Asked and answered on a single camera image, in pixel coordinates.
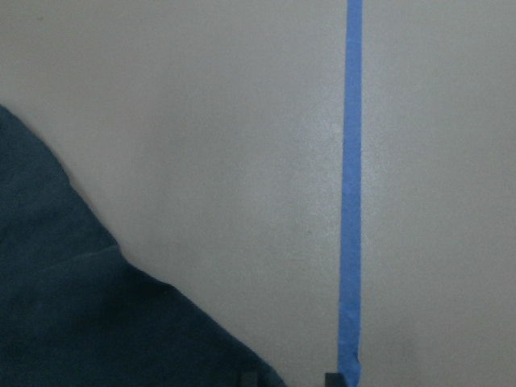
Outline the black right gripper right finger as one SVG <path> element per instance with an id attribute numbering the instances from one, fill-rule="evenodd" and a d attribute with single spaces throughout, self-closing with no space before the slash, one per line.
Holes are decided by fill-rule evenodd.
<path id="1" fill-rule="evenodd" d="M 324 375 L 324 387 L 346 387 L 346 381 L 339 372 L 326 372 Z"/>

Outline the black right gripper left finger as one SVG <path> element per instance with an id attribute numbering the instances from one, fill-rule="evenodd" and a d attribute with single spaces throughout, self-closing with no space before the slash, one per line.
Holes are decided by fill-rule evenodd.
<path id="1" fill-rule="evenodd" d="M 257 372 L 242 372 L 240 374 L 239 387 L 257 387 Z"/>

